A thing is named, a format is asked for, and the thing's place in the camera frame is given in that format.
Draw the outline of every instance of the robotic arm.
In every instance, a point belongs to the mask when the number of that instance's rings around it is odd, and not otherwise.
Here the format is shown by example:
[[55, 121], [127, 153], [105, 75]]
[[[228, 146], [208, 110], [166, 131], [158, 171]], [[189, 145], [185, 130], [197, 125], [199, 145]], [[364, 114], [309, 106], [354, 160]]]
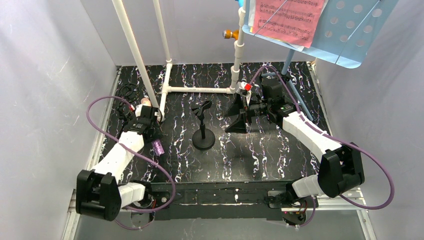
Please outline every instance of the robotic arm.
[[249, 100], [251, 86], [238, 83], [236, 99], [225, 114], [226, 117], [238, 117], [225, 132], [247, 133], [246, 124], [252, 123], [252, 117], [266, 115], [271, 123], [300, 140], [320, 162], [318, 174], [289, 182], [286, 192], [268, 197], [269, 203], [291, 204], [307, 196], [323, 194], [334, 198], [364, 183], [359, 151], [328, 139], [307, 126], [306, 121], [319, 130], [303, 113], [296, 112], [294, 104], [285, 101], [283, 87], [277, 79], [265, 78], [261, 84], [263, 97]]
[[134, 181], [118, 186], [118, 179], [134, 155], [131, 150], [140, 151], [145, 143], [161, 137], [158, 116], [159, 109], [149, 101], [138, 105], [124, 127], [119, 142], [103, 160], [90, 171], [82, 170], [76, 180], [76, 212], [95, 218], [112, 221], [121, 208], [138, 201], [149, 201], [145, 192], [150, 184]]

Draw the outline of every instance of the black marble table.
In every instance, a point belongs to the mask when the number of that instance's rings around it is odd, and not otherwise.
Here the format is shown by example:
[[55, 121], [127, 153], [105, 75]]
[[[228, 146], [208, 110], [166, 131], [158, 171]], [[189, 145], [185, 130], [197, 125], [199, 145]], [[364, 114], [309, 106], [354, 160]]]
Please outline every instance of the black marble table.
[[[264, 65], [272, 65], [278, 70], [283, 62], [243, 63], [240, 79], [250, 80], [256, 70]], [[174, 65], [169, 84], [172, 87], [216, 87], [226, 88], [231, 82], [231, 63], [224, 64], [181, 64]], [[137, 74], [137, 67], [123, 67], [117, 89], [133, 83], [142, 87], [138, 101], [147, 96], [143, 81]], [[288, 70], [294, 78], [293, 83], [303, 97], [305, 104], [321, 129], [328, 130], [317, 92], [311, 79], [306, 62], [292, 62]], [[148, 66], [153, 88], [160, 100], [165, 66]], [[256, 84], [253, 91], [260, 86]], [[213, 148], [200, 151], [192, 146], [192, 135], [199, 129], [199, 121], [191, 108], [206, 100], [212, 100], [212, 107], [205, 112], [206, 127], [211, 129], [216, 141]], [[273, 181], [293, 180], [318, 172], [319, 163], [311, 152], [289, 133], [270, 124], [266, 117], [253, 119], [248, 134], [225, 133], [225, 128], [235, 120], [223, 117], [233, 102], [234, 96], [211, 93], [172, 92], [167, 96], [165, 121], [161, 130], [166, 134], [161, 139], [165, 154], [155, 156], [152, 145], [146, 144], [141, 154], [159, 162], [176, 182], [225, 182], [225, 181]], [[108, 132], [118, 135], [122, 121], [118, 119], [115, 101], [110, 115]], [[104, 140], [103, 158], [115, 142]], [[121, 176], [121, 182], [144, 180], [165, 182], [167, 178], [155, 167], [134, 158]]]

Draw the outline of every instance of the red object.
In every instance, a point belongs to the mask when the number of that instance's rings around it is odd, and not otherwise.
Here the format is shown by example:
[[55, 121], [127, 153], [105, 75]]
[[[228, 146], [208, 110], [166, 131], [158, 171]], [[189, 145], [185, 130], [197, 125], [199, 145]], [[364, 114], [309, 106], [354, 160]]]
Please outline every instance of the red object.
[[252, 85], [250, 84], [246, 84], [246, 86], [244, 86], [244, 89], [247, 91], [250, 91], [251, 88], [252, 88]]

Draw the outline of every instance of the pink sheet music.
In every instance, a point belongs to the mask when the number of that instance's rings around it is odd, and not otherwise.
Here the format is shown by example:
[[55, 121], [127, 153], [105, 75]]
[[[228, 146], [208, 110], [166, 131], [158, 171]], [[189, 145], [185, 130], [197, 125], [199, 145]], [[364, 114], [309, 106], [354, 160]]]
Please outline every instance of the pink sheet music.
[[[284, 2], [285, 0], [256, 0], [252, 32], [256, 33]], [[309, 48], [324, 2], [325, 0], [287, 0], [257, 34]]]

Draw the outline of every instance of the white metal frame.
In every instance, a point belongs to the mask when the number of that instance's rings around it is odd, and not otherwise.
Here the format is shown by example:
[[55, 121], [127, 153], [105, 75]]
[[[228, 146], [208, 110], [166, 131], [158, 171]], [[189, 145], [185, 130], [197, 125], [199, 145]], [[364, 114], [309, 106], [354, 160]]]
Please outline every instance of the white metal frame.
[[135, 63], [137, 64], [138, 70], [140, 72], [142, 81], [147, 90], [147, 95], [151, 101], [151, 104], [155, 108], [159, 108], [163, 116], [165, 116], [165, 104], [167, 101], [168, 93], [177, 92], [177, 93], [213, 93], [213, 94], [234, 94], [236, 93], [236, 85], [239, 81], [240, 74], [240, 63], [243, 56], [244, 51], [244, 40], [245, 33], [242, 30], [245, 15], [246, 15], [246, 4], [243, 7], [238, 9], [238, 40], [234, 41], [234, 49], [235, 49], [235, 59], [234, 65], [231, 67], [231, 85], [227, 88], [214, 88], [214, 87], [175, 87], [170, 86], [170, 75], [171, 69], [173, 67], [172, 58], [170, 54], [170, 50], [168, 47], [167, 35], [165, 33], [164, 21], [162, 18], [161, 6], [159, 4], [159, 0], [153, 0], [154, 10], [156, 13], [157, 24], [159, 25], [160, 38], [162, 39], [163, 50], [165, 52], [166, 57], [166, 72], [165, 79], [162, 84], [162, 93], [160, 98], [160, 105], [157, 102], [155, 92], [153, 90], [152, 84], [149, 79], [149, 75], [146, 71], [146, 67], [143, 62], [142, 54], [140, 53], [140, 49], [137, 45], [136, 38], [134, 36], [133, 30], [131, 28], [130, 20], [128, 19], [127, 12], [124, 7], [124, 3], [122, 0], [112, 0], [113, 6], [115, 7], [116, 14], [118, 15], [120, 24], [125, 33], [126, 40], [128, 41], [129, 48], [131, 49], [131, 53], [134, 56]]

